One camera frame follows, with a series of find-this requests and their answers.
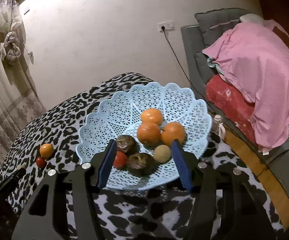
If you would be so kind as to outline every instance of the cherry tomato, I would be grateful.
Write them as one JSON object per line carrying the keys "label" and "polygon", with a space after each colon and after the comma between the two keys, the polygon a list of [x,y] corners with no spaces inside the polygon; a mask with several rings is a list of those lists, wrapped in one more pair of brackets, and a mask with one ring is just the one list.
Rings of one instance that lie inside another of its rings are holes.
{"label": "cherry tomato", "polygon": [[113,162],[113,166],[115,168],[122,168],[126,164],[127,160],[128,157],[123,152],[117,151],[117,155]]}
{"label": "cherry tomato", "polygon": [[44,168],[46,166],[46,161],[44,158],[38,157],[36,159],[36,164],[39,168]]}

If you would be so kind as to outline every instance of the gray cushion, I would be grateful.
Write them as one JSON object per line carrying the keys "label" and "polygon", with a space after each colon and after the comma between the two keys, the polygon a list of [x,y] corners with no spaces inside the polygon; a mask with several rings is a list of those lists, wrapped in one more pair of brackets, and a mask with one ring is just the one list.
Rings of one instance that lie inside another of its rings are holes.
{"label": "gray cushion", "polygon": [[240,8],[213,10],[205,13],[196,13],[200,31],[206,47],[213,44],[221,35],[240,23],[239,17],[249,12]]}
{"label": "gray cushion", "polygon": [[205,84],[217,74],[217,70],[215,68],[210,68],[207,64],[207,56],[202,52],[195,53],[195,60],[197,63],[197,69],[199,71],[200,77]]}

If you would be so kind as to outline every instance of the bottle cap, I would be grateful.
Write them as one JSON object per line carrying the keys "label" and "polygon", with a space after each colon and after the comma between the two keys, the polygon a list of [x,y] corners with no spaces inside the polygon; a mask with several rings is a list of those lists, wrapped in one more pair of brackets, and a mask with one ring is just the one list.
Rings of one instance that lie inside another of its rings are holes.
{"label": "bottle cap", "polygon": [[216,121],[220,121],[221,120],[221,115],[220,114],[216,114],[215,115],[215,120]]}

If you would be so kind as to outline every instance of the orange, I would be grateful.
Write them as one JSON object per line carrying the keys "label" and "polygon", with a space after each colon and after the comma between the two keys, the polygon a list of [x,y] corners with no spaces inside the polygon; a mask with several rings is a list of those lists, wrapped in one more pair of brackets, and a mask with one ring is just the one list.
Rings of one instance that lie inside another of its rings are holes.
{"label": "orange", "polygon": [[41,157],[44,159],[49,159],[54,153],[54,148],[52,144],[50,143],[45,143],[40,146],[40,154]]}
{"label": "orange", "polygon": [[144,110],[141,114],[142,122],[154,122],[157,125],[161,125],[163,122],[163,115],[160,110],[156,108],[149,108]]}
{"label": "orange", "polygon": [[161,140],[165,145],[171,147],[173,140],[178,139],[182,144],[186,138],[186,132],[183,126],[178,122],[170,122],[163,128]]}
{"label": "orange", "polygon": [[144,122],[137,130],[137,138],[144,145],[155,146],[161,139],[160,128],[156,123]]}

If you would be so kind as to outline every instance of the blue plastic basket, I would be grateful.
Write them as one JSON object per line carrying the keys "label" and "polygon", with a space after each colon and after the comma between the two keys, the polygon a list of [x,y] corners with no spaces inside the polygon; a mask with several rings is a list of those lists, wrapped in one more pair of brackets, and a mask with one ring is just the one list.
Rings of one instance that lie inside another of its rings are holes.
{"label": "blue plastic basket", "polygon": [[[183,149],[199,158],[205,151],[207,135],[211,129],[211,117],[204,100],[196,100],[189,88],[180,88],[174,83],[161,86],[151,82],[146,86],[134,85],[128,93],[116,92],[111,99],[99,104],[97,113],[86,117],[86,124],[79,129],[81,143],[76,152],[80,163],[89,162],[94,154],[104,151],[110,139],[119,135],[133,136],[140,146],[140,152],[153,154],[137,140],[136,132],[141,124],[140,115],[148,108],[159,109],[167,122],[179,122],[185,128],[187,140]],[[155,173],[138,178],[128,171],[112,168],[107,188],[145,191],[173,181],[179,177],[176,165],[171,159],[159,165]]]}

